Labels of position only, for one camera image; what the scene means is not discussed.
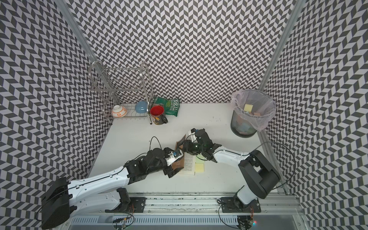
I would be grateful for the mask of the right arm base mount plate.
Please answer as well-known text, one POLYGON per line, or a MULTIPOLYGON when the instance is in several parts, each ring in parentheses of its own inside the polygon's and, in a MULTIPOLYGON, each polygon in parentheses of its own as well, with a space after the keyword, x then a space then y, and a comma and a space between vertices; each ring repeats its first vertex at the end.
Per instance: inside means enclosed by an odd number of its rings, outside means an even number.
POLYGON ((258 199, 250 204, 243 204, 237 197, 221 197, 218 203, 222 205, 223 213, 260 213, 261 207, 258 199))

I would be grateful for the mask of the brown black scroll book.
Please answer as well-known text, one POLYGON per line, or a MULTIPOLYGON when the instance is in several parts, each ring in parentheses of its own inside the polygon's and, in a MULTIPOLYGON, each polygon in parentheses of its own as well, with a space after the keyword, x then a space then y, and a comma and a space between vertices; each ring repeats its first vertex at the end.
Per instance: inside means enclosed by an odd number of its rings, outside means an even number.
POLYGON ((173 169, 182 168, 178 174, 182 175, 195 175, 195 157, 189 153, 184 152, 183 157, 179 161, 173 163, 171 167, 173 169))

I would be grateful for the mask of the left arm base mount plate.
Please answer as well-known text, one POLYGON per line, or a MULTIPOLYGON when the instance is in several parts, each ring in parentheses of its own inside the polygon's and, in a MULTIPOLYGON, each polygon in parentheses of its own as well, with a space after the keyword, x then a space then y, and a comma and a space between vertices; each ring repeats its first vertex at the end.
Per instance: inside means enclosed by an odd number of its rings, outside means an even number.
POLYGON ((105 213, 143 213, 146 205, 145 197, 133 197, 130 202, 123 201, 112 210, 106 209, 105 213))

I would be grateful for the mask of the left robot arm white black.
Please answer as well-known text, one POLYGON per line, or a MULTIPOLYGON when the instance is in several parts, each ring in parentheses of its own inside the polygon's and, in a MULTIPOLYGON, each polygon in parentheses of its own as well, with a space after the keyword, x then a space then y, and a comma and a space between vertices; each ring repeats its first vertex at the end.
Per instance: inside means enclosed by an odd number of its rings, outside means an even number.
POLYGON ((126 162, 123 166, 91 178, 68 181, 61 177, 49 185, 41 197, 41 228, 48 230, 66 222, 72 214, 81 211, 81 202, 99 193, 117 189, 122 195, 123 188, 142 181, 151 173, 162 171, 169 178, 176 175, 181 168, 184 153, 180 149, 155 148, 145 156, 139 156, 126 162))

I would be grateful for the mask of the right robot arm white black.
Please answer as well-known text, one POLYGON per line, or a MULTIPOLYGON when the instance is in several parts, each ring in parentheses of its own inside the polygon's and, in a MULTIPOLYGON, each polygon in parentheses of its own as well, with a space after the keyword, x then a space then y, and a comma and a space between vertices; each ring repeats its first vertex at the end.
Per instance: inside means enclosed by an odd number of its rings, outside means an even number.
POLYGON ((204 129, 192 129, 188 136, 179 141, 178 148, 194 156, 200 154, 207 161, 238 168, 246 185, 237 191, 234 202, 244 206, 250 205, 257 198, 265 199, 281 180, 277 169, 259 150, 230 150, 213 143, 204 129))

